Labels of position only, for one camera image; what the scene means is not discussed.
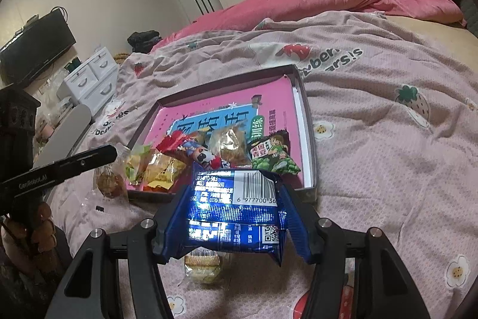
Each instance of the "barcode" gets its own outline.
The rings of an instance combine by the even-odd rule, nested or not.
[[[262,226],[262,243],[279,243],[279,228]]]
[[[257,171],[235,171],[233,204],[277,207],[274,182]]]

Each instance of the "green label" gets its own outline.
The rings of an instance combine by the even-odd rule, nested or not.
[[[260,138],[264,136],[264,117],[262,115],[256,115],[252,118],[250,123],[250,136],[249,138],[253,140],[254,138]]]

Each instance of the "pink blanket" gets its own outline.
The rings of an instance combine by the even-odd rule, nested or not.
[[[267,17],[276,22],[298,21],[329,10],[384,11],[390,16],[408,16],[443,24],[461,22],[465,25],[460,8],[452,0],[245,0],[200,17],[160,41],[152,50],[207,30],[250,31]]]

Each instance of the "television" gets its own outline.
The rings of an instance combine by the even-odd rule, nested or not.
[[[26,88],[76,43],[60,9],[32,22],[0,49],[5,84]]]

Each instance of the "human hand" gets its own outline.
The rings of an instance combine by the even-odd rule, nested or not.
[[[37,210],[40,225],[33,231],[30,241],[38,244],[38,254],[31,255],[26,240],[28,231],[25,226],[11,219],[6,219],[2,226],[1,238],[5,253],[10,261],[23,274],[34,278],[39,269],[42,273],[52,271],[56,266],[51,250],[56,247],[55,227],[50,220],[52,211],[46,203],[41,203]]]

